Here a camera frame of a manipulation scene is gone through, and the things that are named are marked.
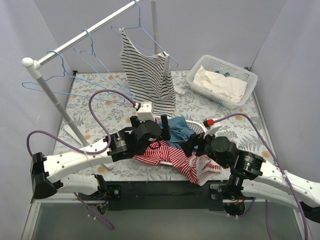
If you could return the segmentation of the red white striped tank top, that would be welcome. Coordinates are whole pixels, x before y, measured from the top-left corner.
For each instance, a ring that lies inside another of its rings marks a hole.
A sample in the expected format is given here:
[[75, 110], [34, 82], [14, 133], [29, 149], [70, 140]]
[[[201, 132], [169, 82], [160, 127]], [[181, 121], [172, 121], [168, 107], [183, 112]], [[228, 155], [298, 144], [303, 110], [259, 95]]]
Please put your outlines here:
[[203, 186], [222, 170], [222, 167], [207, 155], [196, 156], [193, 152], [188, 157], [182, 149], [170, 146], [164, 140], [153, 142], [142, 155], [136, 154], [134, 159], [151, 166], [170, 163], [191, 183], [199, 186]]

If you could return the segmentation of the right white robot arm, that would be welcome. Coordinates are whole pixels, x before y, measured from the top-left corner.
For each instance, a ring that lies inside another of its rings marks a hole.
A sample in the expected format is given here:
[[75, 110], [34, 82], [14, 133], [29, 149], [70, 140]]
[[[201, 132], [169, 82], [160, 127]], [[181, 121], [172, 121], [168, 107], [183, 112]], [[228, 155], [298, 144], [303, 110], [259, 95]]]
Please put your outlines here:
[[196, 150], [197, 156], [206, 155], [224, 169], [230, 170], [226, 183], [213, 193], [222, 199], [258, 198], [302, 210], [304, 216], [320, 221], [320, 185], [280, 169], [261, 156], [240, 150], [225, 136], [192, 134], [188, 141], [179, 143], [186, 156]]

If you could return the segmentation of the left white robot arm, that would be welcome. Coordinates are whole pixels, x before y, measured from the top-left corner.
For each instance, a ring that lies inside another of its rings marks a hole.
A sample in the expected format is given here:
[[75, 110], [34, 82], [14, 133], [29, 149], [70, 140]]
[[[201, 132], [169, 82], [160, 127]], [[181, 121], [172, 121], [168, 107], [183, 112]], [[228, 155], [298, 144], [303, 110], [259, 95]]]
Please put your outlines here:
[[137, 116], [130, 118], [131, 126], [83, 147], [60, 155], [31, 156], [32, 195], [36, 200], [52, 197], [58, 192], [81, 193], [95, 200], [103, 199], [108, 193], [103, 176], [77, 175], [78, 171], [96, 165], [111, 164], [131, 159], [145, 153], [152, 143], [160, 147], [161, 140], [170, 139], [170, 127], [166, 115], [155, 120], [140, 122]]

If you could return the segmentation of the white oval laundry basket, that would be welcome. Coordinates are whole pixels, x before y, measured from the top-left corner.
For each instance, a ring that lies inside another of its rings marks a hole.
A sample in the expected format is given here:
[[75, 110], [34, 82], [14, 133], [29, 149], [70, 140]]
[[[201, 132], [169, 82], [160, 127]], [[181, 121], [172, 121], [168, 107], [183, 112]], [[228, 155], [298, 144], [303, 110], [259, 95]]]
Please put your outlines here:
[[[195, 122], [195, 121], [191, 121], [191, 120], [186, 120], [186, 124], [188, 125], [188, 127], [190, 129], [193, 129], [196, 134], [200, 134], [200, 133], [203, 133], [203, 132], [205, 133], [207, 131], [207, 129], [201, 123], [198, 123], [198, 122]], [[159, 164], [163, 165], [163, 166], [170, 166], [170, 167], [173, 166], [172, 163], [165, 162], [165, 161], [161, 161]]]

